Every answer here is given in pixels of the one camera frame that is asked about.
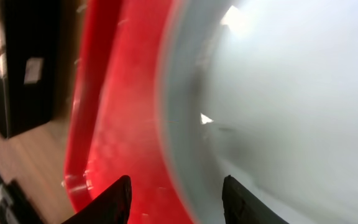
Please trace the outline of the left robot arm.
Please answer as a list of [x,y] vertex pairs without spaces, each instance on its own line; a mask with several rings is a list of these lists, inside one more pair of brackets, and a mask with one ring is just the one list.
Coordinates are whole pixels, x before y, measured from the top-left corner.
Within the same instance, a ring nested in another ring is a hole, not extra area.
[[43,224],[16,180],[5,184],[0,176],[0,224]]

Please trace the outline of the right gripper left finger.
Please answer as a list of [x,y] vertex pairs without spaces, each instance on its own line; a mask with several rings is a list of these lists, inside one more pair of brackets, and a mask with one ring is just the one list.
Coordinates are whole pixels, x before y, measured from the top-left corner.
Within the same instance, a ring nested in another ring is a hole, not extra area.
[[89,205],[62,224],[127,224],[131,202],[131,178],[123,175]]

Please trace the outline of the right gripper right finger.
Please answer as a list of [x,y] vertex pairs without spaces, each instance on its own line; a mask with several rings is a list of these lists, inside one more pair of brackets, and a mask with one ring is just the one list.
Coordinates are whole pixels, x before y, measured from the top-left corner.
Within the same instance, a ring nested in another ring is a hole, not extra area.
[[231,175],[224,178],[222,201],[226,224],[288,224]]

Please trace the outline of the light blue plate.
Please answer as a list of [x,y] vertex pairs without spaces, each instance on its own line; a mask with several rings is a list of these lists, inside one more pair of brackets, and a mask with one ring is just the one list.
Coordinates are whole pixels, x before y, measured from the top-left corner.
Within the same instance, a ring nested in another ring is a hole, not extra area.
[[358,0],[177,1],[161,58],[166,161],[192,221],[224,178],[288,223],[358,223]]

